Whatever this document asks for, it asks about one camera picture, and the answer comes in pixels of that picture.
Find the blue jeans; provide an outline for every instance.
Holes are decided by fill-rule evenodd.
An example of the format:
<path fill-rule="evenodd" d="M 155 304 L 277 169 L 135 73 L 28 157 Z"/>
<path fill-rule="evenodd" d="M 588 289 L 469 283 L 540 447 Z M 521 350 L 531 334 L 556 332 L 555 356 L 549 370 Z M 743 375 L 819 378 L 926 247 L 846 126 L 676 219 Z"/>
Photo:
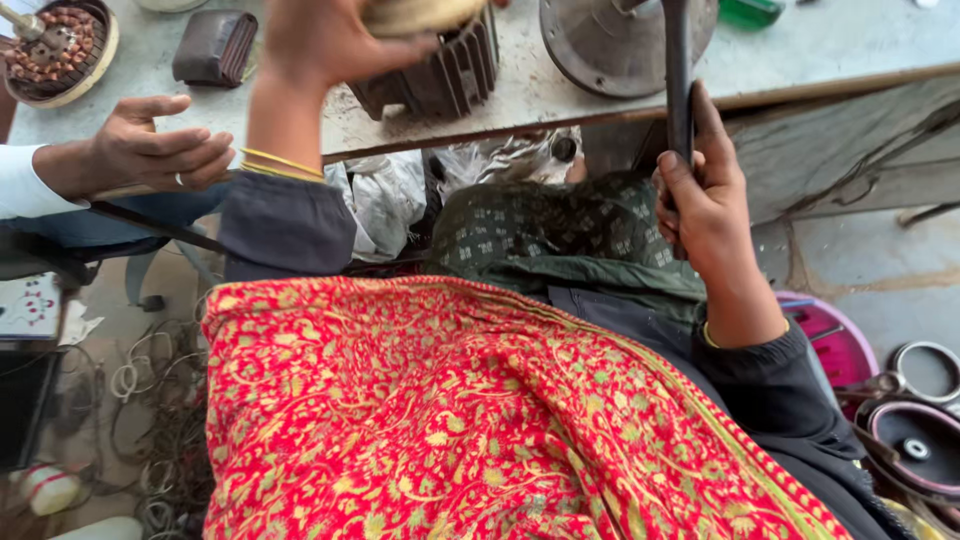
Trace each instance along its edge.
<path fill-rule="evenodd" d="M 227 198 L 229 187 L 229 183 L 216 184 L 199 193 L 157 193 L 110 202 L 170 225 L 186 227 L 219 207 Z M 24 233 L 45 236 L 65 248 L 108 246 L 154 236 L 146 229 L 89 210 L 40 217 L 15 217 L 0 221 L 0 224 Z"/>

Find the green cloth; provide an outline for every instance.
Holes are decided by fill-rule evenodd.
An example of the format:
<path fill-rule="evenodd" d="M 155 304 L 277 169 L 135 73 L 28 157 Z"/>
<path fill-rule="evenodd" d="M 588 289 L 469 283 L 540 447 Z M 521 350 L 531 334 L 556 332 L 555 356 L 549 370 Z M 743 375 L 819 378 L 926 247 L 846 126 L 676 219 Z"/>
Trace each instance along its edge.
<path fill-rule="evenodd" d="M 657 231 L 656 200 L 639 173 L 475 185 L 447 201 L 424 271 L 535 297 L 548 285 L 594 290 L 692 325 L 704 285 Z"/>

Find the workbench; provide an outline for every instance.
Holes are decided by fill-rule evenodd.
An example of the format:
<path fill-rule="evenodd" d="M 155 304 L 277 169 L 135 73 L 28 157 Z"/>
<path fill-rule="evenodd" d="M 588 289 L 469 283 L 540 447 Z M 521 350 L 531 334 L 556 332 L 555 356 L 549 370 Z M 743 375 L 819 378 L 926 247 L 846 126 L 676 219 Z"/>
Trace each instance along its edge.
<path fill-rule="evenodd" d="M 120 21 L 120 48 L 106 76 L 56 110 L 19 105 L 10 144 L 55 143 L 93 135 L 126 96 L 187 93 L 191 108 L 157 121 L 161 130 L 207 126 L 243 145 L 252 83 L 224 90 L 177 83 L 171 60 L 192 12 L 155 13 L 133 0 L 108 0 Z M 201 9 L 239 8 L 264 24 L 262 0 L 211 0 Z M 590 95 L 554 66 L 540 36 L 537 0 L 514 0 L 496 13 L 500 72 L 496 91 L 472 115 L 421 120 L 404 112 L 374 122 L 345 86 L 327 99 L 323 150 L 342 159 L 551 128 L 663 115 L 665 95 L 617 101 Z M 721 108 L 862 92 L 960 73 L 960 2 L 922 10 L 911 0 L 792 2 L 759 32 L 720 22 L 695 67 Z"/>

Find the red shawl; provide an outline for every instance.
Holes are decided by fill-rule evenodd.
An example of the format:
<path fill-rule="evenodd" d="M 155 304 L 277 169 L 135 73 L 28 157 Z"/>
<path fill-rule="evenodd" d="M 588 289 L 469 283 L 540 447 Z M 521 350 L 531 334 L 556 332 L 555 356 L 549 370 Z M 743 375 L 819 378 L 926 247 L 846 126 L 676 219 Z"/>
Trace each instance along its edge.
<path fill-rule="evenodd" d="M 218 287 L 214 538 L 850 538 L 663 358 L 450 278 Z"/>

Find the green bottle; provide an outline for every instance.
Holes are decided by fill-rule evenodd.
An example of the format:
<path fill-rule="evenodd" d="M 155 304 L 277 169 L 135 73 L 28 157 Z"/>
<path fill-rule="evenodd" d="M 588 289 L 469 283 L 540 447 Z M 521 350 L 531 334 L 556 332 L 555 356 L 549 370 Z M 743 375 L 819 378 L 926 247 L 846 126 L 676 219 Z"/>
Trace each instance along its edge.
<path fill-rule="evenodd" d="M 786 5 L 779 0 L 720 0 L 720 19 L 747 30 L 777 22 Z"/>

